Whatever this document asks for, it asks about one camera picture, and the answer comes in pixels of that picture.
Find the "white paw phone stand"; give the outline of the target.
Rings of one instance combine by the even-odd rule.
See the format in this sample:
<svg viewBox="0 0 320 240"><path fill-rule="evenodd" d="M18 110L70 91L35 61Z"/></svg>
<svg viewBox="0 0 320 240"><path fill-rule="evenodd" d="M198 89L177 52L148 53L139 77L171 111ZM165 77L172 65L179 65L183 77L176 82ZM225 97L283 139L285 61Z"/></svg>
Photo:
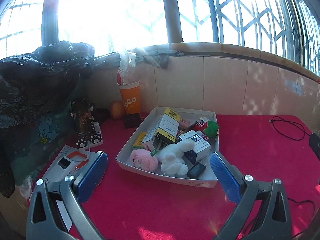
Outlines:
<svg viewBox="0 0 320 240"><path fill-rule="evenodd" d="M99 123L94 121L92 128L93 133L78 135L78 138L75 142L77 148L85 150L91 147L102 145L104 143Z"/></svg>

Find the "orange fruit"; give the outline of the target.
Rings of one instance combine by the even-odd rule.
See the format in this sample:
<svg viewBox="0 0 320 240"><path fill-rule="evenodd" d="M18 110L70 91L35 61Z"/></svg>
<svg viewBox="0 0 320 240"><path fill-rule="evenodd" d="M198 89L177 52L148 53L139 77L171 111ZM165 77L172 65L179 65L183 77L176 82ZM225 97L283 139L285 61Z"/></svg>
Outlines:
<svg viewBox="0 0 320 240"><path fill-rule="evenodd" d="M114 120L122 119L126 115L122 101L113 101L110 103L110 115Z"/></svg>

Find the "pink plush toy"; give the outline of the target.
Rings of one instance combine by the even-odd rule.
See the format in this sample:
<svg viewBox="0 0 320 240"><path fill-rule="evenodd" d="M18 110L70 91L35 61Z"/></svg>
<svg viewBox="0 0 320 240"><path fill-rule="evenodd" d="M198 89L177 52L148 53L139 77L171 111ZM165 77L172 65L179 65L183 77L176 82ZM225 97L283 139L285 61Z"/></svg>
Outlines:
<svg viewBox="0 0 320 240"><path fill-rule="evenodd" d="M158 160L145 149L136 149L131 152L130 163L133 167L143 171L153 172L158 167Z"/></svg>

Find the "yellow white glucophage box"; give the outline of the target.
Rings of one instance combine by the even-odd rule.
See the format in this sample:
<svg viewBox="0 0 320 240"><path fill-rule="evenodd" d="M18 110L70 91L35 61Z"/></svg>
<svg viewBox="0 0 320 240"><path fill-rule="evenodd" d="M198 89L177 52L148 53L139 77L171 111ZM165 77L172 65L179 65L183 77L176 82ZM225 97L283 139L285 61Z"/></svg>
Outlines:
<svg viewBox="0 0 320 240"><path fill-rule="evenodd" d="M166 108L156 125L154 136L166 144L173 144L176 140L181 117L170 108Z"/></svg>

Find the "black power adapter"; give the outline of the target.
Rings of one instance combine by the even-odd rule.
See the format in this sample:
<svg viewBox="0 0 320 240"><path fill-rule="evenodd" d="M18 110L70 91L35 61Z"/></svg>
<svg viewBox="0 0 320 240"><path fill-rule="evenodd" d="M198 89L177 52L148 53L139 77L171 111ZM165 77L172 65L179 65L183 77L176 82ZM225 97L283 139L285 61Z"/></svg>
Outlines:
<svg viewBox="0 0 320 240"><path fill-rule="evenodd" d="M199 177L206 170L206 166L200 162L197 162L188 172L187 177L190 179L199 179Z"/></svg>

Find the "long silver sealant box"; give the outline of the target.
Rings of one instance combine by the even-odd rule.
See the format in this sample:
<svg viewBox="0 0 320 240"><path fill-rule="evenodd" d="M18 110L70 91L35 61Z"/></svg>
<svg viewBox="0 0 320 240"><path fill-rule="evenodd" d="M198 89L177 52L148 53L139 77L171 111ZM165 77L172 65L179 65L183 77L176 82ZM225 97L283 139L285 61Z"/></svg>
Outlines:
<svg viewBox="0 0 320 240"><path fill-rule="evenodd" d="M149 151L152 156L160 150L162 145L162 141L155 137L155 133L159 127L162 117L163 116L160 115L154 120L142 140L142 146L145 150Z"/></svg>

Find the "yellow tissue pack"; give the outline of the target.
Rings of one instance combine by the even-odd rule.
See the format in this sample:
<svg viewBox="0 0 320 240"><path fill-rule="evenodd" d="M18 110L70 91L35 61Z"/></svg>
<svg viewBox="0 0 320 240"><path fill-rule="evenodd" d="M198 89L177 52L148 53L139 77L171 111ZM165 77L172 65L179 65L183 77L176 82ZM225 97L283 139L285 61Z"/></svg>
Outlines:
<svg viewBox="0 0 320 240"><path fill-rule="evenodd" d="M144 146L142 145L142 141L145 136L146 136L146 132L139 133L137 139L135 140L135 142L132 145L133 150L144 148Z"/></svg>

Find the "black plastic bag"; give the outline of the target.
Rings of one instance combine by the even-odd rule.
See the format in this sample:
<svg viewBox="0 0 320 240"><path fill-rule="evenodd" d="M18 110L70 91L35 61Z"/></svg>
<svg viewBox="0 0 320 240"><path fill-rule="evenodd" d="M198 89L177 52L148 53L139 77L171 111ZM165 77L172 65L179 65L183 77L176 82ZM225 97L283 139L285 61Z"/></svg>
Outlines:
<svg viewBox="0 0 320 240"><path fill-rule="evenodd" d="M89 77L95 51L86 43L60 41L32 53L1 59L1 131L52 112Z"/></svg>

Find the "black phone on stand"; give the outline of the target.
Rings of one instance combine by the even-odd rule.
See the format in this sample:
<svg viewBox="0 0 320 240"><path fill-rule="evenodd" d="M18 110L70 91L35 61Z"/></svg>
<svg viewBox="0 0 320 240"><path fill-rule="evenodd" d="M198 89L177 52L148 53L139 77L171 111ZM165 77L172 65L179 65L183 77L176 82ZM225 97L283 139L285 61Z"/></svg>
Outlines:
<svg viewBox="0 0 320 240"><path fill-rule="evenodd" d="M72 101L71 107L71 115L75 122L77 135L93 133L93 117L87 98Z"/></svg>

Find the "orange drink cup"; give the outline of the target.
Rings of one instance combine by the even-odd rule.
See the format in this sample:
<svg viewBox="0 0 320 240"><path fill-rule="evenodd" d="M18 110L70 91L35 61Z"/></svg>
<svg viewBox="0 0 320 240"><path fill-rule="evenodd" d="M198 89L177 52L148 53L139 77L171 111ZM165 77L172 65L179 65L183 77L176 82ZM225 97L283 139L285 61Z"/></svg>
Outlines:
<svg viewBox="0 0 320 240"><path fill-rule="evenodd" d="M118 84L126 114L142 114L139 81Z"/></svg>

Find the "white plush toy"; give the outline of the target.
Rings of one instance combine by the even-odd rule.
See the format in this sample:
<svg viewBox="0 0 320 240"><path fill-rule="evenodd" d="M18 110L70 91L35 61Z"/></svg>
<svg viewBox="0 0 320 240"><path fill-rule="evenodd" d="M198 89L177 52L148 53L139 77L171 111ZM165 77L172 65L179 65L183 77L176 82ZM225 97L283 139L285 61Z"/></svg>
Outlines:
<svg viewBox="0 0 320 240"><path fill-rule="evenodd" d="M182 143L181 141L180 143L169 144L155 154L155 157L161 163L161 171L166 176L184 176L189 170L183 160Z"/></svg>

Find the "red white blue box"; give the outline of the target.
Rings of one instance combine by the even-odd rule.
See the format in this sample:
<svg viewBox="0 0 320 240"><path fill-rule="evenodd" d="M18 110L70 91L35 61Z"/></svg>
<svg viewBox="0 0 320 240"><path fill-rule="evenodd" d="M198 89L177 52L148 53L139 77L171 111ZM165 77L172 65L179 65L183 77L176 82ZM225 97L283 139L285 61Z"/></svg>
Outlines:
<svg viewBox="0 0 320 240"><path fill-rule="evenodd" d="M196 133L197 133L197 135L199 135L202 139L204 139L206 141L209 139L209 137L206 136L202 131L196 131Z"/></svg>

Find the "red green plush strawberry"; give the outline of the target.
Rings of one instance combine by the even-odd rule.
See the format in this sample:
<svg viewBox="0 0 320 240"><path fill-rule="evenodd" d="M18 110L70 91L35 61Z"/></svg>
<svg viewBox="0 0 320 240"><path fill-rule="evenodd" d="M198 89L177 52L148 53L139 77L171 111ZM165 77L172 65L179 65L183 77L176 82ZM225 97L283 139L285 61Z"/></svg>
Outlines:
<svg viewBox="0 0 320 240"><path fill-rule="evenodd" d="M206 137L212 139L215 139L217 137L217 135L219 134L219 129L220 127L218 126L218 124L211 120L208 120L207 122L200 122L193 128L195 132L200 131Z"/></svg>

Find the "white blue omeprazole box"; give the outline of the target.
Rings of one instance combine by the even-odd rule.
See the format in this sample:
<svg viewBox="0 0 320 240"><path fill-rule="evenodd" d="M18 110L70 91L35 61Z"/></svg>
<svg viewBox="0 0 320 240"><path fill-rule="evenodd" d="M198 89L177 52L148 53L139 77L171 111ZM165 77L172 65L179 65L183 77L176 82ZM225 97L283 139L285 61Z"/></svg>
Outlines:
<svg viewBox="0 0 320 240"><path fill-rule="evenodd" d="M206 158L211 150L211 144L203 139L200 131L189 131L178 137L178 143L181 144L182 151L186 159L192 164L196 164L198 161Z"/></svg>

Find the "small white medicine box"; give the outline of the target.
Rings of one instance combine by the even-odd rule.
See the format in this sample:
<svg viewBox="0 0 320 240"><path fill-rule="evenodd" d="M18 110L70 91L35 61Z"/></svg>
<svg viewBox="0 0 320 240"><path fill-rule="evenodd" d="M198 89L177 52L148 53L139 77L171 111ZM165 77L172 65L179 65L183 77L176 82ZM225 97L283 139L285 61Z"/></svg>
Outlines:
<svg viewBox="0 0 320 240"><path fill-rule="evenodd" d="M199 121L200 121L200 123L206 123L206 122L209 121L209 119L207 117L205 117L205 116L202 116L202 117L199 118Z"/></svg>

